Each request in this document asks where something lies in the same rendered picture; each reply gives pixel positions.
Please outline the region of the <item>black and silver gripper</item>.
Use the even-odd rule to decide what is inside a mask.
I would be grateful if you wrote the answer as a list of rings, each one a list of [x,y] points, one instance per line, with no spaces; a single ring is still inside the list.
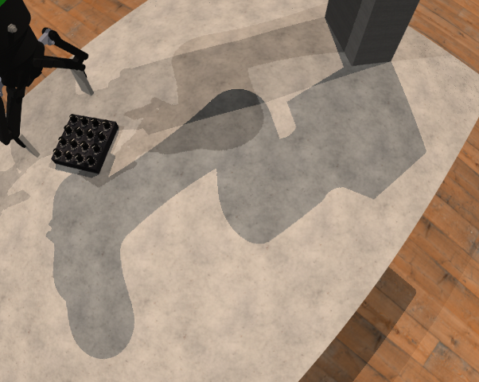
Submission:
[[[45,56],[45,45],[55,45],[74,54],[73,59]],[[35,50],[36,49],[36,50]],[[34,53],[35,52],[35,53]],[[34,53],[34,54],[33,54]],[[45,57],[44,57],[45,56]],[[31,58],[30,58],[31,57]],[[83,64],[88,54],[62,40],[59,34],[49,28],[43,28],[42,36],[37,39],[30,26],[25,33],[9,48],[0,52],[0,142],[5,145],[14,140],[37,158],[38,151],[20,133],[22,98],[25,87],[42,74],[43,68],[67,68],[74,75],[82,92],[94,94],[88,82]],[[18,68],[19,66],[19,68]],[[6,87],[6,113],[2,101],[2,87]]]

